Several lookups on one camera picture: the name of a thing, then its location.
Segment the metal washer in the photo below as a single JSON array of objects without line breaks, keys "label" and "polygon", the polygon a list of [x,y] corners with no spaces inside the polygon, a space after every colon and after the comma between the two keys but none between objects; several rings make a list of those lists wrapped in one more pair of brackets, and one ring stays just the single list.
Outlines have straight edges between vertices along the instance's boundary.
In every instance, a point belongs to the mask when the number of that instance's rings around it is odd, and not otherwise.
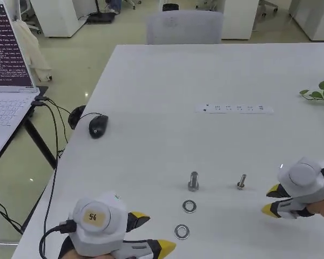
[{"label": "metal washer", "polygon": [[[179,230],[180,229],[184,229],[186,231],[186,234],[184,236],[180,236],[179,235]],[[185,240],[190,236],[190,229],[188,228],[188,226],[184,225],[184,224],[180,224],[177,225],[177,227],[174,230],[175,236],[177,237],[177,239],[179,240]]]},{"label": "metal washer", "polygon": [[[192,204],[192,209],[187,209],[186,208],[186,205],[187,204]],[[187,200],[187,201],[184,201],[184,203],[183,203],[183,209],[184,209],[184,211],[185,212],[187,212],[187,213],[194,213],[195,212],[195,210],[196,210],[196,208],[197,208],[197,205],[195,204],[195,202],[194,201],[192,201],[192,200]]]}]

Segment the laptop screen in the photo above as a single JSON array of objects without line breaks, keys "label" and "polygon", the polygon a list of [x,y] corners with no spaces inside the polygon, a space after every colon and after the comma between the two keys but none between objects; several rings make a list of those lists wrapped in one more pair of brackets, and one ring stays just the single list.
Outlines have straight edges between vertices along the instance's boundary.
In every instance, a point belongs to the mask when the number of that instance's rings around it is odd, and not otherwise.
[{"label": "laptop screen", "polygon": [[3,4],[0,4],[0,86],[33,88],[32,80]]}]

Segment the power strip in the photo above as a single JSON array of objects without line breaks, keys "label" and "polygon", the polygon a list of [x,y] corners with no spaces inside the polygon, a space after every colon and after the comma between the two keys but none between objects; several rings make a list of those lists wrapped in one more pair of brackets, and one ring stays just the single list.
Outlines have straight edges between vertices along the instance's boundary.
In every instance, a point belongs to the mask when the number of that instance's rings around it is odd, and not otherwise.
[{"label": "power strip", "polygon": [[201,104],[195,109],[200,113],[242,113],[242,114],[273,114],[274,110],[265,105],[230,105],[230,104]]}]

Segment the laptop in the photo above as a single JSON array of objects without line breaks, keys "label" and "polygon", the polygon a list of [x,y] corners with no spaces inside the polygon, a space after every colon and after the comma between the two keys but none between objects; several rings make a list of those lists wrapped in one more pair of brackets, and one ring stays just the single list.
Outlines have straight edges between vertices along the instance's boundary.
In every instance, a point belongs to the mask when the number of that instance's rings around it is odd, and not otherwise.
[{"label": "laptop", "polygon": [[38,94],[6,5],[0,1],[0,151]]}]

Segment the cable plug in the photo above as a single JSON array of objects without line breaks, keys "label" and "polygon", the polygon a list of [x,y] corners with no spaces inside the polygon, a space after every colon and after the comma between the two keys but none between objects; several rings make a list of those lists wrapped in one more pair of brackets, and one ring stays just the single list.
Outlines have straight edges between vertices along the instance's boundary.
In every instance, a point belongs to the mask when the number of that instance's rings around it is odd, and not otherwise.
[{"label": "cable plug", "polygon": [[59,231],[61,234],[73,233],[76,232],[77,230],[77,224],[74,220],[66,220],[60,222],[59,227],[60,227]]},{"label": "cable plug", "polygon": [[48,101],[49,98],[46,96],[36,96],[35,101]]},{"label": "cable plug", "polygon": [[45,106],[45,103],[41,101],[32,101],[31,106]]}]

